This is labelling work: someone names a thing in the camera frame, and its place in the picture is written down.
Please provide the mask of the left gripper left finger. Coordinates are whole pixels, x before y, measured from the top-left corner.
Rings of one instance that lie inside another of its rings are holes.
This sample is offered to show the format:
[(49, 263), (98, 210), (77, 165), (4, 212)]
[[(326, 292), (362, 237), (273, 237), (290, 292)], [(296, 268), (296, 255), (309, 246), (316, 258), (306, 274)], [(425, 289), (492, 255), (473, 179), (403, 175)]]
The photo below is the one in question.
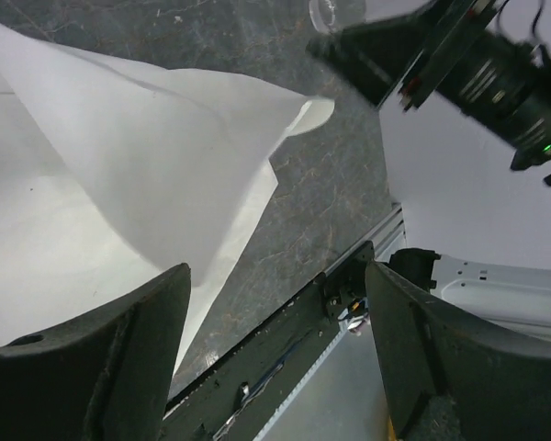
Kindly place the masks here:
[(175, 266), (0, 347), (0, 440), (155, 440), (191, 292)]

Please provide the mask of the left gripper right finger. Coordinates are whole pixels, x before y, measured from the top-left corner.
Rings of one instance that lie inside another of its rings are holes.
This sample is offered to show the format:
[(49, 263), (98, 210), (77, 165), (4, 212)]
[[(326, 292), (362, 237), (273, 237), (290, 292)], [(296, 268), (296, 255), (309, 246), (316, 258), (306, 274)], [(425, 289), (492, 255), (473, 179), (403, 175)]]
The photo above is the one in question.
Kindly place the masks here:
[(487, 322), (377, 262), (365, 289), (397, 438), (446, 397), (466, 440), (551, 440), (551, 342)]

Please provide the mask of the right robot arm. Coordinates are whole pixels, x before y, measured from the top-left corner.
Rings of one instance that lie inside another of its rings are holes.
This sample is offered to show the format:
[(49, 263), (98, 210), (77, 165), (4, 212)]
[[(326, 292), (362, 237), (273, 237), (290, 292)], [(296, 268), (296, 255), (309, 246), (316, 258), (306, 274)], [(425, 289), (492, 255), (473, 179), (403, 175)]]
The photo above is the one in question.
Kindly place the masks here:
[(551, 55), (500, 31), (494, 1), (432, 1), (313, 38), (379, 113), (410, 247), (433, 294), (551, 338)]

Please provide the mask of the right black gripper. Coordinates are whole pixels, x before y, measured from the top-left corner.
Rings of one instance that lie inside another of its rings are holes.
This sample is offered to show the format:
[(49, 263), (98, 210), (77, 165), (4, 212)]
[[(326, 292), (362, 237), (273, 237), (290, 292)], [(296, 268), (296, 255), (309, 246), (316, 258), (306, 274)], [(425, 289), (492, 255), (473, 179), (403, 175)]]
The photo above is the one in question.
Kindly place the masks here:
[(414, 10), (312, 38), (308, 54), (380, 108), (394, 90), (420, 107), (496, 15), (493, 1), (428, 1)]

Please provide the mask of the white wrapping paper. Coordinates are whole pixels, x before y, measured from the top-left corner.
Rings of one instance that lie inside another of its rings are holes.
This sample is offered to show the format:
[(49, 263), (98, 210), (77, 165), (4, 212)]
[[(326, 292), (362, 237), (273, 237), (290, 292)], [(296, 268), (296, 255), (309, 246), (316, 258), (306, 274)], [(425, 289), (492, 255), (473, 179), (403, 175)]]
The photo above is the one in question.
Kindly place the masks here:
[(333, 110), (0, 24), (0, 346), (185, 263), (184, 356), (276, 189), (270, 156)]

